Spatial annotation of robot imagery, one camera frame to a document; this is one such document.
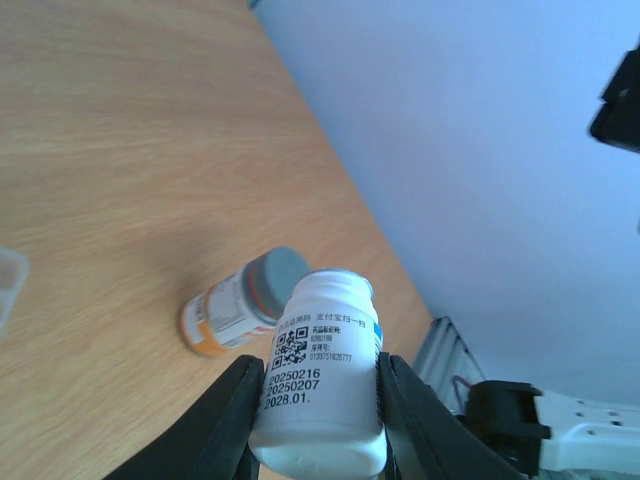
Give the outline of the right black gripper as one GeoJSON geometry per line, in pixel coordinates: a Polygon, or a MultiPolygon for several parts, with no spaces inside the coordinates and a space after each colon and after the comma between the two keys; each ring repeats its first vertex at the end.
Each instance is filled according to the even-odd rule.
{"type": "Polygon", "coordinates": [[[628,51],[601,96],[590,135],[603,144],[639,152],[639,46],[628,51]]]}

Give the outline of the orange pill bottle grey cap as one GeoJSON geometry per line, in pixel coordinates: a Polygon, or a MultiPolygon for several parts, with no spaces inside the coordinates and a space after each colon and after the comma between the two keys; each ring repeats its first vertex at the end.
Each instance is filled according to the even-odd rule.
{"type": "Polygon", "coordinates": [[[183,340],[196,353],[215,356],[272,332],[309,272],[296,250],[269,250],[184,305],[178,321],[183,340]]]}

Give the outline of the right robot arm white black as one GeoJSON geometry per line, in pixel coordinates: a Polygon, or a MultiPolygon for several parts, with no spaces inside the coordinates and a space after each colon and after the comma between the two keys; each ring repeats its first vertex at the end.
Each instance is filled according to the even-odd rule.
{"type": "MultiPolygon", "coordinates": [[[[630,50],[601,94],[589,128],[597,141],[639,150],[639,51],[630,50]]],[[[468,391],[466,427],[520,473],[639,473],[639,410],[486,380],[468,391]]]]}

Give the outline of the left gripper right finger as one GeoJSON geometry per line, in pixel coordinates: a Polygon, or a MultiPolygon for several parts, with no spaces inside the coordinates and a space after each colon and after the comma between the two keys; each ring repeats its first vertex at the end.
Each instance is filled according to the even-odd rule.
{"type": "Polygon", "coordinates": [[[522,479],[449,411],[399,355],[379,356],[384,479],[522,479]]]}

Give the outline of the clear plastic pill organizer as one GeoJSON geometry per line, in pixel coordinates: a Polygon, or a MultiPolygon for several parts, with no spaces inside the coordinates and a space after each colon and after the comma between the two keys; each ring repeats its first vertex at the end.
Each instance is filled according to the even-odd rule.
{"type": "Polygon", "coordinates": [[[7,324],[16,299],[29,271],[29,260],[23,254],[1,247],[1,328],[7,324]]]}

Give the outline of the small white pill bottle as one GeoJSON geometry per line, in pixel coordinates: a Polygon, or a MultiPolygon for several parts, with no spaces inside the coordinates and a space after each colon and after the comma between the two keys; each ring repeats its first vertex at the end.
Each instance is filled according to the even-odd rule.
{"type": "Polygon", "coordinates": [[[383,333],[369,281],[321,269],[278,320],[249,447],[291,479],[374,479],[387,460],[378,394],[383,333]]]}

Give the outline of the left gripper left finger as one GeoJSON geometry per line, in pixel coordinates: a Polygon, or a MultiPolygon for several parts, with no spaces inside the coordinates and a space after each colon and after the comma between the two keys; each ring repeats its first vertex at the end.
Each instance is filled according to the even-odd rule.
{"type": "Polygon", "coordinates": [[[264,362],[239,356],[165,432],[107,477],[117,479],[256,479],[251,433],[264,362]]]}

